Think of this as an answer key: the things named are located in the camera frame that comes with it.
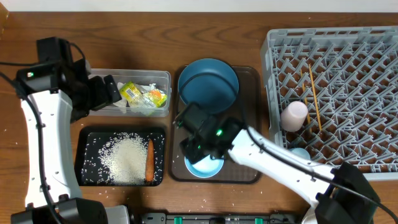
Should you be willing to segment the wooden chopstick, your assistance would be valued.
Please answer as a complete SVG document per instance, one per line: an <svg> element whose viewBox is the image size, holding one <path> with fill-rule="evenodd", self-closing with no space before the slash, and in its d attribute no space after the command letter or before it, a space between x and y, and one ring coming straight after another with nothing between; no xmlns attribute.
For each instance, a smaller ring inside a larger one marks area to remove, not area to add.
<svg viewBox="0 0 398 224"><path fill-rule="evenodd" d="M317 115L317 123L318 123L319 131L321 132L322 124L321 124L321 120L320 120L320 112L319 112L319 107L318 107L317 94L315 91L315 82L314 82L314 78L313 78L312 67L310 64L308 64L308 69L309 69L310 81L311 81L311 85L312 85L313 101L314 101L316 115Z"/></svg>
<svg viewBox="0 0 398 224"><path fill-rule="evenodd" d="M300 76L301 76L301 78L304 77L303 72L302 72L301 69L300 69ZM305 86L304 82L302 83L302 91L303 91L303 93L306 91L306 86ZM306 97L306 96L304 97L304 103L305 103L305 105L308 107L308 100L307 100L307 97ZM307 113L307 123L308 123L308 124L311 123L309 111L308 111L308 113Z"/></svg>

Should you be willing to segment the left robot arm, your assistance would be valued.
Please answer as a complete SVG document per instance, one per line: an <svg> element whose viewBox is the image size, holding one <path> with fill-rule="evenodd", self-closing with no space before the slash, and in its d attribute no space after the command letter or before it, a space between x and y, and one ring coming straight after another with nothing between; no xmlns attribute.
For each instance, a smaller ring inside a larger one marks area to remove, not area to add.
<svg viewBox="0 0 398 224"><path fill-rule="evenodd" d="M39 61L11 81L27 124L29 185L25 211L11 223L129 223L127 207L83 199L72 156L70 125L121 99L112 76L90 77L74 44L58 37L37 41Z"/></svg>

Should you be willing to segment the dark blue plate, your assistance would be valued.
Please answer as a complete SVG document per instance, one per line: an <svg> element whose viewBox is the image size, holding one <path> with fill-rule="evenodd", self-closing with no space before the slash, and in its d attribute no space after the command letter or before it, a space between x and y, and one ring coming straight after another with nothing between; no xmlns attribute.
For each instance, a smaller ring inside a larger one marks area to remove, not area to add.
<svg viewBox="0 0 398 224"><path fill-rule="evenodd" d="M187 65L178 78L178 93L187 105L191 102L211 114L218 114L236 101L239 80L227 63L203 58Z"/></svg>

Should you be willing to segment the light blue bowl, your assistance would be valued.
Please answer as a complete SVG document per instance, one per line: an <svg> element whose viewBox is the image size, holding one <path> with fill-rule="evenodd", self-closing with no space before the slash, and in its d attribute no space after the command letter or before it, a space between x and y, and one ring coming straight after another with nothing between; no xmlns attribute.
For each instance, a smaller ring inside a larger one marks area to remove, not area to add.
<svg viewBox="0 0 398 224"><path fill-rule="evenodd" d="M222 169L224 164L223 159L212 159L211 156L206 156L195 164L192 164L186 157L184 159L188 171L201 179L213 177Z"/></svg>

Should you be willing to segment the pink plastic cup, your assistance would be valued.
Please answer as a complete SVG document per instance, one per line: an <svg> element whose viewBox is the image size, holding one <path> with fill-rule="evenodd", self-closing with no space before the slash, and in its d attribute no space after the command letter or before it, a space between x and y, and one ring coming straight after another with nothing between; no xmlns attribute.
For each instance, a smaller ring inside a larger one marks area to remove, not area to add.
<svg viewBox="0 0 398 224"><path fill-rule="evenodd" d="M301 101L291 102L280 114L282 129L288 132L298 131L308 115L308 108Z"/></svg>

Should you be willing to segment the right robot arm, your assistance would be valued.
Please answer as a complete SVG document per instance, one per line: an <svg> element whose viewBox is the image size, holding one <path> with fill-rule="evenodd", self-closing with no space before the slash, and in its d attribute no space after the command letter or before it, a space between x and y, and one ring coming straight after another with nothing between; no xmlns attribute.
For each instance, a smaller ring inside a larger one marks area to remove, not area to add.
<svg viewBox="0 0 398 224"><path fill-rule="evenodd" d="M303 159L235 118L179 117L175 125L191 134L182 143L191 163L208 155L224 157L271 177L310 204L303 223L373 222L380 198L352 164L334 168Z"/></svg>

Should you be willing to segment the green yellow snack wrapper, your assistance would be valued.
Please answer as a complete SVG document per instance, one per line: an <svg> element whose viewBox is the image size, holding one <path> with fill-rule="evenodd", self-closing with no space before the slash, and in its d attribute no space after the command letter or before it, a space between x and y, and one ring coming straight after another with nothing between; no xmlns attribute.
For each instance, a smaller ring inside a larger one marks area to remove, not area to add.
<svg viewBox="0 0 398 224"><path fill-rule="evenodd" d="M121 97L127 100L127 111L145 116L153 115L156 109L163 107L167 101L167 94L163 90L156 88L147 93L141 93L133 82L124 83L119 92Z"/></svg>

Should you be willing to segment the light blue plastic cup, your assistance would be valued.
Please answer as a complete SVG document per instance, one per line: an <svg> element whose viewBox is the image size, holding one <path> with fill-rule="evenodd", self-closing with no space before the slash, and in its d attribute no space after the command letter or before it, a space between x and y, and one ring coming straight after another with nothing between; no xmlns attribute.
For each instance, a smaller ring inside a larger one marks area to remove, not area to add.
<svg viewBox="0 0 398 224"><path fill-rule="evenodd" d="M296 158L301 158L301 159L305 159L305 160L310 160L310 154L307 150L305 150L304 148L300 148L300 147L296 147L296 148L291 148L289 149L289 152L291 152L292 154L294 154L294 157Z"/></svg>

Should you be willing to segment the orange carrot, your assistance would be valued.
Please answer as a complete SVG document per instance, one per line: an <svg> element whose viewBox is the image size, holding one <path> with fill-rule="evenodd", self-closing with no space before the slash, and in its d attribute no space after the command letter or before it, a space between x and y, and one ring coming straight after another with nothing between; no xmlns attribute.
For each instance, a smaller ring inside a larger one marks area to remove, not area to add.
<svg viewBox="0 0 398 224"><path fill-rule="evenodd" d="M154 143L150 139L147 145L147 159L146 159L146 181L152 182L154 179Z"/></svg>

